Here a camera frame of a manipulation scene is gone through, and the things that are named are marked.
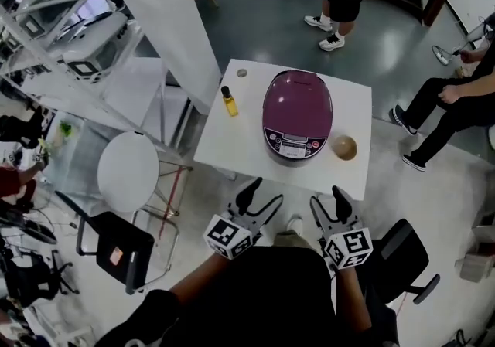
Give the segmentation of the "white square table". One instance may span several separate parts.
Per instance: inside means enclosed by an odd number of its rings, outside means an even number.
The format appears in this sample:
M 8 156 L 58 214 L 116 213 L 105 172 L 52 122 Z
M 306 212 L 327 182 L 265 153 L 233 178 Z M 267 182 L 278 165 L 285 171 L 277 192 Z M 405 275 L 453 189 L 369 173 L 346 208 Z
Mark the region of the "white square table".
M 239 69 L 246 69 L 247 76 L 239 77 Z M 288 167 L 272 160 L 266 152 L 261 121 L 268 85 L 283 70 L 285 67 L 279 65 L 230 60 L 222 83 L 230 88 L 238 115 L 231 117 L 221 94 L 216 95 L 194 155 L 195 162 L 327 195 L 337 185 L 353 199 L 363 200 L 370 159 L 372 89 L 324 75 L 322 79 L 333 101 L 330 137 L 352 137 L 357 143 L 357 155 L 350 161 L 341 160 L 331 145 L 325 144 L 304 166 Z

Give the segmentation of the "round white side table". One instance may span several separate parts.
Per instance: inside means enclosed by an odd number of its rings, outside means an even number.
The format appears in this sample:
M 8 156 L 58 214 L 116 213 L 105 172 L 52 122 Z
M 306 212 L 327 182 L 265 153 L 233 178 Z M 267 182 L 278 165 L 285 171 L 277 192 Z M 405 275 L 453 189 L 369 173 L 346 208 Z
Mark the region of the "round white side table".
M 97 184 L 104 201 L 115 211 L 130 213 L 148 205 L 153 196 L 165 204 L 165 216 L 179 215 L 173 202 L 180 177 L 189 166 L 159 158 L 152 141 L 136 131 L 114 137 L 103 150 Z

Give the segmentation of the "person's black shirt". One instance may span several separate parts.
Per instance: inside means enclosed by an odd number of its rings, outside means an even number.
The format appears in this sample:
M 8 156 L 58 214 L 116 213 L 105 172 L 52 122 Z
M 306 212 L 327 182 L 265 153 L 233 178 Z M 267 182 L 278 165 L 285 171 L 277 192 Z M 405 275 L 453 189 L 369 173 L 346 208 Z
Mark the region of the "person's black shirt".
M 310 248 L 251 247 L 189 304 L 150 291 L 95 347 L 398 347 L 368 307 L 360 334 L 336 316 L 336 274 Z

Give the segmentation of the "person's left forearm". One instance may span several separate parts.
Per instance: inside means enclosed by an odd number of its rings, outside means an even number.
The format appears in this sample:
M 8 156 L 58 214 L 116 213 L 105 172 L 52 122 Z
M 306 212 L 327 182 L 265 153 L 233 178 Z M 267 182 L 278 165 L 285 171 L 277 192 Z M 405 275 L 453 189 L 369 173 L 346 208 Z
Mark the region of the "person's left forearm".
M 231 260 L 214 253 L 169 291 L 178 298 L 181 304 L 189 304 L 230 264 Z

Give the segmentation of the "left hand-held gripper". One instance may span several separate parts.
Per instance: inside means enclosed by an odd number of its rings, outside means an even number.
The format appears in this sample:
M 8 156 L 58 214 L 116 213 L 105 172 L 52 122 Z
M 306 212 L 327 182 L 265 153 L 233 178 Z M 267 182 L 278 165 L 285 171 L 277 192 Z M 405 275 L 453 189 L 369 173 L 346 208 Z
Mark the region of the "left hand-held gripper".
M 282 206 L 284 196 L 279 194 L 257 212 L 248 211 L 262 182 L 263 178 L 257 177 L 241 183 L 227 208 L 213 216 L 203 238 L 215 253 L 229 260 L 239 257 L 255 245 L 261 237 L 261 227 L 267 225 Z

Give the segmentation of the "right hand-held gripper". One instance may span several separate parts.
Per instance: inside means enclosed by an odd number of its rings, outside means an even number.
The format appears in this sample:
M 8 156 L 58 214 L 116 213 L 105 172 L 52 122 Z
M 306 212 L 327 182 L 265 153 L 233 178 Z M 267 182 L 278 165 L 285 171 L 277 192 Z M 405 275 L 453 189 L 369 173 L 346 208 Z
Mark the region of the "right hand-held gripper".
M 369 229 L 363 227 L 353 208 L 354 201 L 344 189 L 334 185 L 332 193 L 336 211 L 327 209 L 317 196 L 309 200 L 316 225 L 322 232 L 318 242 L 323 259 L 330 270 L 359 266 L 374 250 Z

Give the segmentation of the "grey storage box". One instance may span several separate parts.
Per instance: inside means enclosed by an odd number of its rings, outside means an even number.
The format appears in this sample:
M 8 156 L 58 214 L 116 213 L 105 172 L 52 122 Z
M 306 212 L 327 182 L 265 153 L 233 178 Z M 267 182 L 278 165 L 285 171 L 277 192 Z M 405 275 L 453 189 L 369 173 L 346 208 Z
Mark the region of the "grey storage box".
M 467 253 L 463 258 L 459 276 L 465 281 L 479 283 L 490 276 L 494 265 L 494 256 Z

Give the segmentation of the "white power strip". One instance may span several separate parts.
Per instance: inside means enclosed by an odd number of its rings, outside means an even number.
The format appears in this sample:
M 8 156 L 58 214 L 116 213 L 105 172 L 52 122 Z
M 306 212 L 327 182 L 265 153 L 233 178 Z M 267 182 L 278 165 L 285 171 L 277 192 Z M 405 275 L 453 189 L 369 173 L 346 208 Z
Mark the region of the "white power strip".
M 435 58 L 444 66 L 448 66 L 451 59 L 452 54 L 441 48 L 440 46 L 434 45 L 432 46 L 432 52 L 435 55 Z

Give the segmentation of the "purple rice cooker lid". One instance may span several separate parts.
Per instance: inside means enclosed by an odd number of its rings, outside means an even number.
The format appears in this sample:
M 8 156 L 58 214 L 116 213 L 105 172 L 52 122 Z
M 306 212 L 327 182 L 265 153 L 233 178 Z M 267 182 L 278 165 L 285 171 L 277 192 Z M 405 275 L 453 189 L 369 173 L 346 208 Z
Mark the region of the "purple rice cooker lid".
M 332 98 L 318 75 L 286 70 L 274 77 L 263 102 L 263 127 L 297 137 L 328 138 L 332 123 Z

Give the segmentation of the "person's shoe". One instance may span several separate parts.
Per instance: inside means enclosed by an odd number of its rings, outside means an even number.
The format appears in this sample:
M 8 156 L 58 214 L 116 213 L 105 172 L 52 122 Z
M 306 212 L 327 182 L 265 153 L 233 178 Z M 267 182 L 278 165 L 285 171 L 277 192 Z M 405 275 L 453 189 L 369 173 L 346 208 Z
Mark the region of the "person's shoe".
M 300 215 L 294 215 L 288 222 L 286 231 L 290 234 L 301 236 L 303 234 L 304 224 Z

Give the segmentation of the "white metal shelving rack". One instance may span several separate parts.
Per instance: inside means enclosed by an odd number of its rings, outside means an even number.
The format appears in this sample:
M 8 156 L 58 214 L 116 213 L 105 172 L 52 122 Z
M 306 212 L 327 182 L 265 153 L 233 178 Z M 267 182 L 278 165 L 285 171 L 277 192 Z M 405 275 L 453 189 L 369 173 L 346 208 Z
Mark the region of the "white metal shelving rack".
M 0 79 L 182 157 L 193 108 L 125 0 L 0 0 Z

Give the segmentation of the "person's right forearm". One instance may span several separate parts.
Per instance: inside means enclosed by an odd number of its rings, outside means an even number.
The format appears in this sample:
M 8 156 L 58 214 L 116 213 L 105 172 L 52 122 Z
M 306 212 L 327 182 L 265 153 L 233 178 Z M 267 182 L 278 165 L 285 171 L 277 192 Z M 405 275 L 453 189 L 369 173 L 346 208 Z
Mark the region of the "person's right forearm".
M 336 316 L 349 329 L 358 334 L 372 327 L 370 314 L 354 267 L 337 271 Z

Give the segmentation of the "white square column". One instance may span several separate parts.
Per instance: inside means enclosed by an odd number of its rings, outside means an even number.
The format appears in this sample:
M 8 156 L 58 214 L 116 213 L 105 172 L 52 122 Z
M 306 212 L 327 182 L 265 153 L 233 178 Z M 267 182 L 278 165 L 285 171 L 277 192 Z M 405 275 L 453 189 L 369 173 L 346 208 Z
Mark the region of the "white square column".
M 201 114 L 217 95 L 220 68 L 194 0 L 124 0 Z

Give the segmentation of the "small wooden bowl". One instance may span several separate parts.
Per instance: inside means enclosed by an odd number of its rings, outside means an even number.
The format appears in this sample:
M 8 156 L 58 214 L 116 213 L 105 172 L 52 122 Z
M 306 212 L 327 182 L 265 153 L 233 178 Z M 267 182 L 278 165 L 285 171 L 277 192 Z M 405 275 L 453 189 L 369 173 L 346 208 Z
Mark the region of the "small wooden bowl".
M 345 134 L 335 137 L 332 140 L 331 148 L 334 154 L 341 160 L 350 161 L 357 155 L 357 143 Z

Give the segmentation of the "black floor fan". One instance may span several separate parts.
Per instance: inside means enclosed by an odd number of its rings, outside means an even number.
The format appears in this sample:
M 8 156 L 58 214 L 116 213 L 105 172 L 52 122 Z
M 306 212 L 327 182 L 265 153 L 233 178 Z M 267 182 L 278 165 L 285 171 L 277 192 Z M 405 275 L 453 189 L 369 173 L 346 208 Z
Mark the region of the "black floor fan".
M 42 243 L 57 245 L 57 239 L 53 232 L 51 232 L 46 226 L 40 223 L 34 222 L 32 220 L 26 220 L 22 231 L 28 236 Z

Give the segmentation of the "black mesh chair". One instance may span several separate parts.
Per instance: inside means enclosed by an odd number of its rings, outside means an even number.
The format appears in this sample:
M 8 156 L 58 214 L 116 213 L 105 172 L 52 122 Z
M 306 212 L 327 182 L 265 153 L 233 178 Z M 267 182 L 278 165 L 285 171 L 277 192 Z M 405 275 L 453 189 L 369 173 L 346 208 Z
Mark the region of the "black mesh chair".
M 93 198 L 94 204 L 91 210 L 86 212 L 69 195 L 60 191 L 56 191 L 55 194 L 65 207 L 73 210 L 79 217 L 76 252 L 82 257 L 95 257 L 97 265 L 116 281 L 121 282 L 127 294 L 144 292 L 146 288 L 151 287 L 170 272 L 179 239 L 179 227 L 173 221 L 164 219 L 165 224 L 173 229 L 173 238 L 164 268 L 157 277 L 149 279 L 148 271 L 152 254 L 159 247 L 155 237 L 136 224 L 138 210 L 132 213 L 131 219 L 126 219 L 111 211 L 110 206 L 103 200 Z M 85 250 L 83 247 L 84 231 L 87 227 L 97 235 L 97 246 L 94 251 Z M 117 266 L 109 261 L 115 247 L 123 252 Z

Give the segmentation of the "black office chair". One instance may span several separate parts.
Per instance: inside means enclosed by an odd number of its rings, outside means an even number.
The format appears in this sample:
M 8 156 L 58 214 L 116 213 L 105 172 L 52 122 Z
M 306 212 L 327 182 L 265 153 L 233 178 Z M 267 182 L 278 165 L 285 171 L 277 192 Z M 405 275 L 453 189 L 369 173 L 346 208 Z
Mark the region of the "black office chair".
M 413 303 L 419 305 L 439 284 L 440 274 L 435 274 L 424 287 L 413 285 L 429 265 L 429 257 L 406 219 L 398 220 L 382 238 L 374 240 L 373 248 L 366 262 L 357 269 L 363 293 L 375 294 L 384 304 L 403 293 L 414 294 Z

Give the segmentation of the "yellow oil bottle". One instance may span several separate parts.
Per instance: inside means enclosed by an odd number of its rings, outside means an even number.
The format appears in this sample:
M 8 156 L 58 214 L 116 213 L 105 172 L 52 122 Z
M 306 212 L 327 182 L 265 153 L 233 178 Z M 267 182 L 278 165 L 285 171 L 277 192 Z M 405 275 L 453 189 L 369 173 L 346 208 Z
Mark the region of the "yellow oil bottle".
M 238 115 L 238 109 L 237 105 L 235 103 L 235 100 L 231 94 L 230 88 L 228 86 L 222 86 L 220 88 L 220 91 L 222 93 L 222 98 L 224 100 L 225 106 L 227 108 L 227 111 L 231 117 L 235 117 Z

